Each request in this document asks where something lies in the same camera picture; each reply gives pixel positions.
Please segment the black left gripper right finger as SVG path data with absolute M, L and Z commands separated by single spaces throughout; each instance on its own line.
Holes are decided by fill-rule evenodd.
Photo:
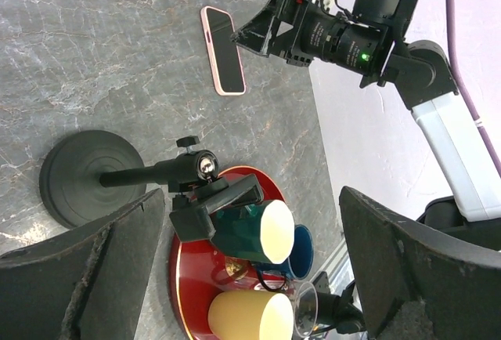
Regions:
M 345 186 L 339 204 L 371 339 L 498 339 L 500 221 L 435 229 Z

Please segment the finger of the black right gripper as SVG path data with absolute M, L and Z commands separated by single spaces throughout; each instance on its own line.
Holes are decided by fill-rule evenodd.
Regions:
M 268 2 L 252 20 L 232 33 L 231 42 L 258 56 L 280 56 L 275 46 L 280 26 L 276 14 L 276 2 Z

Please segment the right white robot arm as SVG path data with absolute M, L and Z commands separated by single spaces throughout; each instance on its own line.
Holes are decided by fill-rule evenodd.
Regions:
M 452 190 L 421 222 L 438 230 L 500 223 L 500 162 L 456 75 L 452 50 L 405 41 L 418 0 L 268 0 L 232 34 L 259 56 L 308 67 L 321 60 L 359 74 L 360 85 L 393 84 Z

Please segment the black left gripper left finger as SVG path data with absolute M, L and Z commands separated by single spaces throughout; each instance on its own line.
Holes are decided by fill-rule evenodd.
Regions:
M 132 339 L 165 215 L 151 190 L 115 212 L 1 256 L 3 339 Z

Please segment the pink smartphone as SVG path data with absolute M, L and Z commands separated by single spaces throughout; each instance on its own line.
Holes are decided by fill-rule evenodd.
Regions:
M 242 96 L 246 92 L 240 53 L 232 42 L 232 17 L 213 6 L 200 11 L 207 56 L 214 88 L 220 96 Z

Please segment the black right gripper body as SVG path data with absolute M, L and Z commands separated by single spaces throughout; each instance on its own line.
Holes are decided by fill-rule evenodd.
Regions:
M 275 0 L 273 54 L 294 66 L 307 67 L 322 55 L 321 40 L 334 17 L 316 0 Z

